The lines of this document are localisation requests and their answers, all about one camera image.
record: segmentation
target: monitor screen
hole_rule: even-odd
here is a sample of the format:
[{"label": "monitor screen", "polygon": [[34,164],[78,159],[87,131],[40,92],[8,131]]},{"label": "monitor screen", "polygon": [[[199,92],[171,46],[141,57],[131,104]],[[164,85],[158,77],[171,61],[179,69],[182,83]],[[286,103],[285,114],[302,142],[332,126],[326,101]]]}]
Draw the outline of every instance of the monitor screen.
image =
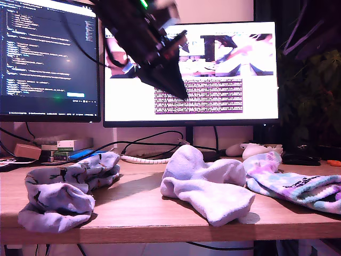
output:
[{"label": "monitor screen", "polygon": [[71,40],[98,54],[90,5],[51,0],[0,2],[0,121],[99,122],[99,67]]},{"label": "monitor screen", "polygon": [[[104,126],[278,121],[274,22],[174,25],[166,32],[173,38],[183,30],[188,44],[180,48],[179,67],[189,98],[183,101],[143,84],[120,68],[105,68]],[[106,37],[116,59],[129,58],[110,33]]]}]

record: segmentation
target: wooden desk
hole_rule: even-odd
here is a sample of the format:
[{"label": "wooden desk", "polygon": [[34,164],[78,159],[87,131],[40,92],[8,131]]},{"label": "wooden desk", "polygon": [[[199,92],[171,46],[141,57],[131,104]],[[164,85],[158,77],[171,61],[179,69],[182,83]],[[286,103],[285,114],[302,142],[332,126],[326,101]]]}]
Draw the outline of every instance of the wooden desk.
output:
[{"label": "wooden desk", "polygon": [[[122,177],[110,188],[94,192],[92,220],[63,234],[31,233],[18,222],[28,203],[24,186],[29,168],[1,173],[2,244],[142,243],[184,241],[252,241],[341,237],[341,216],[313,211],[279,199],[256,195],[249,214],[219,228],[208,225],[191,205],[162,198],[165,165],[120,161]],[[285,166],[286,172],[340,174],[341,168]]]}]

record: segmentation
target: patterned sock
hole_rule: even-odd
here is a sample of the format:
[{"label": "patterned sock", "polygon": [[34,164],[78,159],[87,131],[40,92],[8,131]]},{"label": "patterned sock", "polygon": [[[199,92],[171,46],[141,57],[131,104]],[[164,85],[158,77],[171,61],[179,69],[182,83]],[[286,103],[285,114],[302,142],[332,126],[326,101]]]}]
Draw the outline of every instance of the patterned sock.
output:
[{"label": "patterned sock", "polygon": [[119,177],[118,161],[119,155],[107,152],[71,166],[29,172],[29,204],[19,212],[19,224],[29,231],[62,233],[88,221],[95,206],[88,194]]}]

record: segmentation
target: monitor bezel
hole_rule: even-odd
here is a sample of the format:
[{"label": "monitor bezel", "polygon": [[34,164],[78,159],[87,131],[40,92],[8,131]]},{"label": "monitor bezel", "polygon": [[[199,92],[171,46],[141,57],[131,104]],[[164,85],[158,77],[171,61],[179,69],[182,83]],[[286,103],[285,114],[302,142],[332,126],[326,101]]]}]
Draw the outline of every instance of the monitor bezel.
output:
[{"label": "monitor bezel", "polygon": [[[81,2],[68,2],[67,0],[52,0],[54,2],[66,3],[76,6],[88,6],[93,9],[92,4]],[[99,55],[99,19],[96,15],[96,59],[100,61]],[[61,123],[99,123],[101,121],[101,95],[100,95],[100,65],[96,65],[97,73],[97,116],[66,116],[66,115],[6,115],[0,114],[0,122],[61,122]]]},{"label": "monitor bezel", "polygon": [[[224,21],[224,22],[195,22],[195,23],[177,23],[176,25],[205,25],[205,24],[234,24],[234,23],[273,23],[274,21]],[[276,74],[278,81],[278,65],[276,65]],[[208,120],[170,120],[170,121],[106,121],[105,120],[105,66],[103,66],[103,127],[181,127],[181,126],[250,126],[259,124],[279,124],[280,111],[279,111],[279,92],[277,92],[277,110],[278,118],[268,119],[208,119]]]}]

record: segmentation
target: small box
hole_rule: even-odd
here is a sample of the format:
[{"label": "small box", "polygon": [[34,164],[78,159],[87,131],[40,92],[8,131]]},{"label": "small box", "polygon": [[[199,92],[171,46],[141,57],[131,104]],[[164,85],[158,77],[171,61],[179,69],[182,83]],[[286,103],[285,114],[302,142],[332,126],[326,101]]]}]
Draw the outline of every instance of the small box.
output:
[{"label": "small box", "polygon": [[93,147],[92,138],[83,138],[78,140],[61,140],[57,142],[58,151],[77,151]]},{"label": "small box", "polygon": [[14,154],[16,157],[24,157],[38,160],[42,150],[38,147],[26,145],[26,144],[17,144],[15,145]]}]

